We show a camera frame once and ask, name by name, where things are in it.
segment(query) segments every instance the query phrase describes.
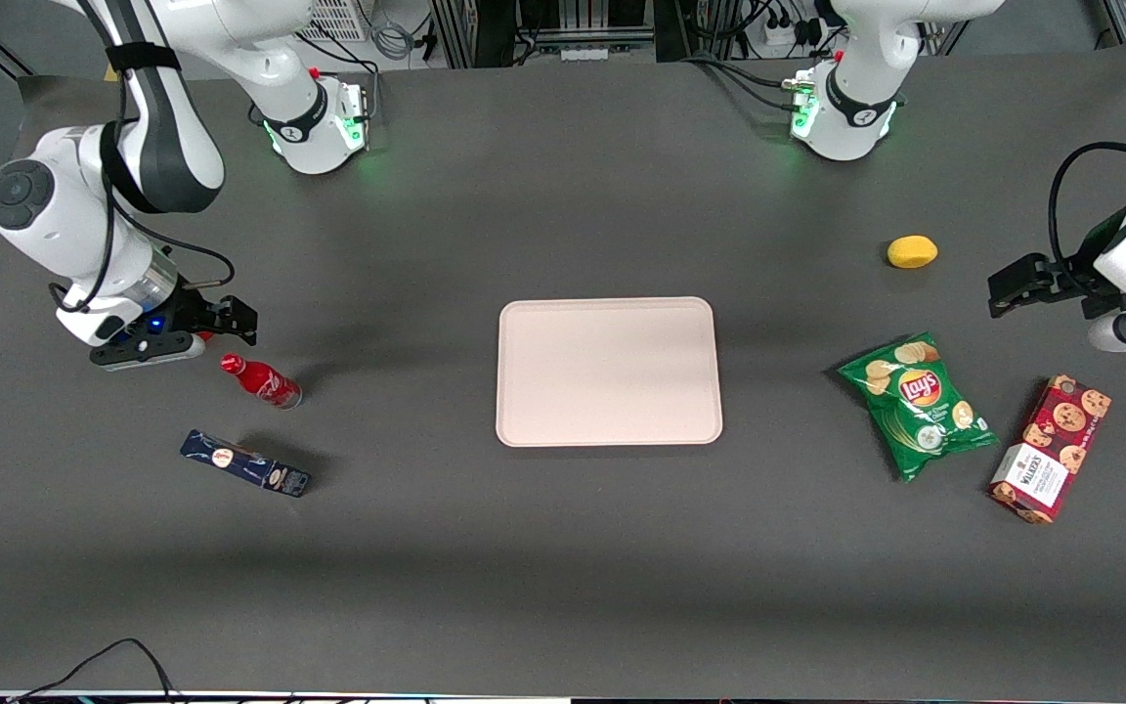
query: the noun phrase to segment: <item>coca-cola bottle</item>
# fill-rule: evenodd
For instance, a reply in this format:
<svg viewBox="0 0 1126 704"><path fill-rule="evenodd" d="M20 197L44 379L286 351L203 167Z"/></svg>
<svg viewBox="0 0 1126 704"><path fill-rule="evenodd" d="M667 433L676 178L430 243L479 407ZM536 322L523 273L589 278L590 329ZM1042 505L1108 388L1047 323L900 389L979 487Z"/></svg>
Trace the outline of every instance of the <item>coca-cola bottle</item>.
<svg viewBox="0 0 1126 704"><path fill-rule="evenodd" d="M235 375L247 392L278 409L289 410L303 402L303 389L298 383L262 362L247 362L242 356L229 353L220 358L220 366Z"/></svg>

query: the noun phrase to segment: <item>bag of chips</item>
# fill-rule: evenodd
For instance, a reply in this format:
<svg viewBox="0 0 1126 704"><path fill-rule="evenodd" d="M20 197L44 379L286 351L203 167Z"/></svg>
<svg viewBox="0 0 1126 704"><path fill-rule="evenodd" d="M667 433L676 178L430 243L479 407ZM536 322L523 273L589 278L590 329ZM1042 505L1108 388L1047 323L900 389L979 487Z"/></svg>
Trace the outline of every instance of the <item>bag of chips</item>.
<svg viewBox="0 0 1126 704"><path fill-rule="evenodd" d="M849 362L841 375L863 390L902 481L919 476L929 460L997 444L989 424L953 386L929 333Z"/></svg>

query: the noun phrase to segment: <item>lemon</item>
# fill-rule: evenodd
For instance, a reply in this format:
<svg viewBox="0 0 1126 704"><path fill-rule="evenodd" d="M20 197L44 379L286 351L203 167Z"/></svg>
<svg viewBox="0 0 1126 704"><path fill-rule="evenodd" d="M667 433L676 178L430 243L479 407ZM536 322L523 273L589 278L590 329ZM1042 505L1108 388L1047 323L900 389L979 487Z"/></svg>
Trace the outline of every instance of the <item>lemon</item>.
<svg viewBox="0 0 1126 704"><path fill-rule="evenodd" d="M900 269L929 266L937 258L937 246L921 234L900 237L888 246L888 264Z"/></svg>

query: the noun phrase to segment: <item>blue box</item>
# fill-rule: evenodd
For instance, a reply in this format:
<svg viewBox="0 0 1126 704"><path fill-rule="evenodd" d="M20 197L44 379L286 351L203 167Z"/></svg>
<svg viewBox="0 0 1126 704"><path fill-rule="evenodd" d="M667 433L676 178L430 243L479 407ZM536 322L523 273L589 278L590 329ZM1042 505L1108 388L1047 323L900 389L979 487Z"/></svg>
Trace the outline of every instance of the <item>blue box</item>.
<svg viewBox="0 0 1126 704"><path fill-rule="evenodd" d="M307 482L312 480L312 475L291 467L289 464L263 457L253 449L221 440L199 429L189 431L189 437L185 438L185 444L180 446L180 454L199 463L220 467L233 476L244 478L260 489L295 498L303 494L303 490L307 489Z"/></svg>

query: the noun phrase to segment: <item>power strip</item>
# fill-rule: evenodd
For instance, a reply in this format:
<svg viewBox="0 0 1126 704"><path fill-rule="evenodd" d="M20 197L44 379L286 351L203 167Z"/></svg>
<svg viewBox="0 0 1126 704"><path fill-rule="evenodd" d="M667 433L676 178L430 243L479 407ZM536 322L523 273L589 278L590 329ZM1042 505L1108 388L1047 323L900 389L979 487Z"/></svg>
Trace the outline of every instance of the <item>power strip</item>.
<svg viewBox="0 0 1126 704"><path fill-rule="evenodd" d="M789 48L789 46L795 44L794 26L766 26L763 25L763 44L768 46L781 46L781 48Z"/></svg>

